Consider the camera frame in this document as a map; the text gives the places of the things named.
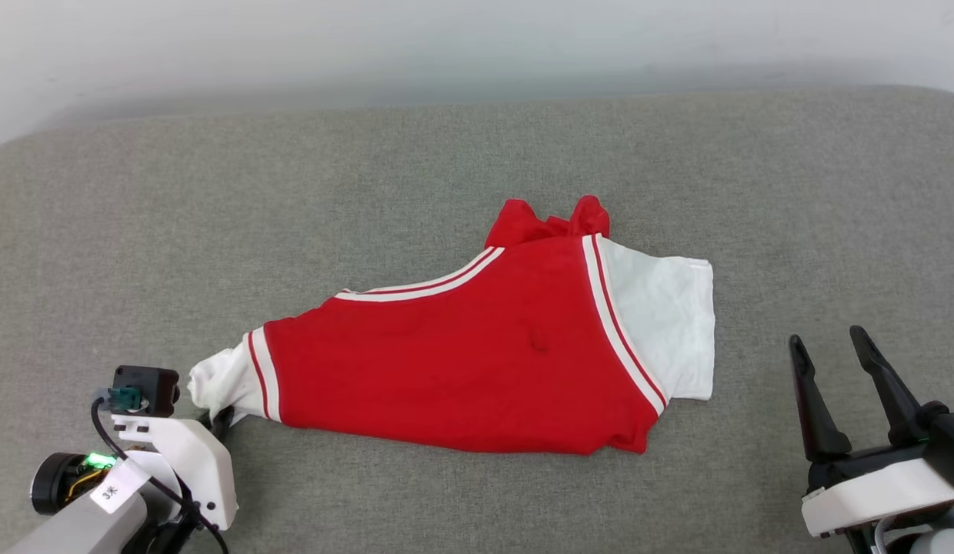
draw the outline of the yellow wire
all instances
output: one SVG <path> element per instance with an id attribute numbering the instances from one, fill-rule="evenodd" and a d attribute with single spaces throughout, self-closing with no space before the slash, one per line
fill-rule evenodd
<path id="1" fill-rule="evenodd" d="M 70 502 L 70 499 L 73 498 L 73 491 L 74 491 L 74 489 L 77 488 L 77 485 L 79 485 L 79 484 L 81 484 L 81 483 L 86 483 L 87 481 L 90 481 L 91 479 L 93 479 L 93 478 L 95 478 L 95 477 L 97 477 L 97 476 L 100 476 L 100 475 L 101 475 L 102 473 L 104 473 L 104 472 L 105 472 L 104 469 L 98 469 L 97 471 L 94 471 L 93 473 L 88 473 L 86 476 L 83 476 L 83 477 L 77 479 L 76 481 L 74 481 L 73 484 L 70 485 L 70 490 L 66 491 L 66 500 L 65 500 L 65 503 L 66 503 L 66 502 Z"/>

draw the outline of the white backdrop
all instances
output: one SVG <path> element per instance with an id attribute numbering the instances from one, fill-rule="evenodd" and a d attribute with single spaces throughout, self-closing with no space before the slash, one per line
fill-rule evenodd
<path id="1" fill-rule="evenodd" d="M 892 83 L 954 0 L 0 0 L 0 142 L 115 117 Z"/>

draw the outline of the black cable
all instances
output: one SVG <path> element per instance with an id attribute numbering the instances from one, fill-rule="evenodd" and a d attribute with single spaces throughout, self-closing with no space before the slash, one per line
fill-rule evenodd
<path id="1" fill-rule="evenodd" d="M 108 432 L 105 431 L 104 425 L 101 424 L 101 417 L 98 416 L 98 407 L 100 407 L 104 401 L 105 400 L 103 397 L 98 397 L 98 399 L 95 399 L 94 403 L 91 404 L 91 422 L 94 424 L 94 430 L 97 431 L 98 436 L 101 437 L 101 440 L 108 445 L 108 448 L 115 453 L 115 456 L 118 456 L 120 459 L 128 459 L 128 455 L 126 455 L 125 450 L 122 450 L 122 447 L 118 446 L 118 443 L 115 442 L 110 435 L 108 435 Z M 182 480 L 179 479 L 179 476 L 177 476 L 177 480 L 182 483 Z M 228 544 L 224 542 L 224 537 L 221 536 L 220 532 L 218 532 L 217 526 L 213 525 L 213 523 L 210 523 L 206 518 L 204 518 L 202 513 L 200 513 L 200 509 L 192 504 L 191 498 L 184 498 L 178 494 L 175 494 L 171 488 L 167 487 L 162 481 L 156 479 L 155 477 L 150 476 L 149 482 L 152 483 L 154 487 L 162 491 L 164 495 L 167 495 L 173 502 L 177 502 L 177 504 L 184 509 L 184 512 L 189 512 L 189 515 L 191 515 L 193 519 L 196 519 L 200 525 L 206 527 L 210 534 L 214 536 L 217 544 L 220 545 L 221 554 L 228 554 Z"/>

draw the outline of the red stripe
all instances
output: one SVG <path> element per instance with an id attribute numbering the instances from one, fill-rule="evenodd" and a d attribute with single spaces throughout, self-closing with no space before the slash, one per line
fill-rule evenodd
<path id="1" fill-rule="evenodd" d="M 610 301 L 610 293 L 607 292 L 607 281 L 603 278 L 603 260 L 600 259 L 600 246 L 597 246 L 597 235 L 593 236 L 593 253 L 597 256 L 597 273 L 600 274 L 600 287 L 603 288 L 603 298 L 607 301 L 607 309 L 610 311 L 610 320 L 614 322 L 614 329 L 617 329 L 617 336 L 621 337 L 621 344 L 624 345 L 624 350 L 628 351 L 628 355 L 631 356 L 631 361 L 638 366 L 639 371 L 642 375 L 645 376 L 645 381 L 649 382 L 649 385 L 652 386 L 652 390 L 659 396 L 659 400 L 662 401 L 662 406 L 664 407 L 667 402 L 665 397 L 662 396 L 661 390 L 659 387 L 655 386 L 655 383 L 650 378 L 649 374 L 645 371 L 645 368 L 642 367 L 642 363 L 638 361 L 638 358 L 635 357 L 635 352 L 631 350 L 631 345 L 628 344 L 628 339 L 624 337 L 624 331 L 621 330 L 621 325 L 617 323 L 617 315 L 614 312 L 614 304 Z"/>
<path id="2" fill-rule="evenodd" d="M 262 385 L 262 407 L 265 408 L 265 417 L 272 419 L 269 416 L 269 394 L 265 392 L 265 378 L 262 378 L 259 359 L 255 357 L 255 341 L 252 340 L 252 333 L 248 333 L 248 351 L 252 354 L 252 365 L 255 366 L 255 372 L 259 374 L 259 385 Z"/>
<path id="3" fill-rule="evenodd" d="M 481 258 L 477 260 L 477 263 L 474 263 L 473 265 L 471 265 L 470 267 L 468 267 L 467 270 L 464 271 L 463 273 L 460 273 L 459 275 L 450 277 L 449 279 L 439 281 L 439 283 L 432 283 L 431 285 L 424 285 L 424 286 L 422 286 L 422 287 L 412 287 L 412 288 L 410 288 L 410 289 L 397 289 L 397 290 L 392 290 L 392 291 L 374 291 L 374 292 L 372 292 L 372 291 L 367 291 L 367 292 L 361 293 L 361 294 L 363 294 L 363 295 L 396 295 L 396 294 L 400 294 L 400 293 L 414 293 L 414 292 L 416 292 L 416 291 L 425 291 L 425 290 L 427 290 L 427 289 L 434 289 L 435 287 L 442 287 L 442 285 L 445 285 L 446 283 L 452 283 L 453 281 L 455 281 L 455 280 L 457 280 L 457 279 L 460 279 L 460 278 L 462 278 L 464 275 L 466 275 L 467 273 L 470 273 L 471 271 L 473 271 L 474 268 L 476 268 L 478 265 L 481 264 L 481 262 L 484 262 L 485 259 L 487 259 L 490 255 L 492 255 L 492 253 L 494 253 L 494 250 L 495 250 L 495 249 L 490 249 L 490 250 L 486 253 L 486 255 L 481 256 Z"/>

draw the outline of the led light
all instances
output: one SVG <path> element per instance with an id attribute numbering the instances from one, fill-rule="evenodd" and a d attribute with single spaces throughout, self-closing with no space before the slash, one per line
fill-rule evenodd
<path id="1" fill-rule="evenodd" d="M 105 467 L 111 467 L 115 465 L 117 460 L 111 456 L 102 456 L 98 453 L 92 453 L 92 455 L 87 456 L 87 459 L 84 460 L 87 466 L 97 467 L 97 469 L 104 469 Z"/>

